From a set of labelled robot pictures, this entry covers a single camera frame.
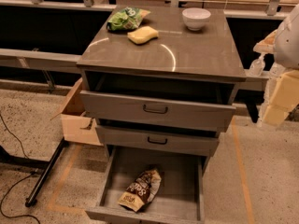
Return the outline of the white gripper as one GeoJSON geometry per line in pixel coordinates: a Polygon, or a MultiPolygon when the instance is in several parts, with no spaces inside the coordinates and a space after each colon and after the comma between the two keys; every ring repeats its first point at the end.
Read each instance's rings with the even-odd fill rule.
{"type": "MultiPolygon", "coordinates": [[[[274,30],[265,39],[259,41],[253,50],[257,53],[273,54],[277,31],[274,30]]],[[[263,122],[279,126],[289,113],[299,104],[299,71],[292,70],[277,79],[277,85],[263,115],[263,122]]]]}

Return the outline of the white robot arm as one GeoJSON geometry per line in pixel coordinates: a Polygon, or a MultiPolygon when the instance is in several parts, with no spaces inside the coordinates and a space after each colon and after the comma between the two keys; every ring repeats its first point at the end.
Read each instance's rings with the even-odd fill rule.
{"type": "Polygon", "coordinates": [[[274,55],[258,123],[260,127],[278,127],[299,105],[299,5],[253,50],[260,53],[249,68],[253,76],[262,73],[264,55],[274,55]]]}

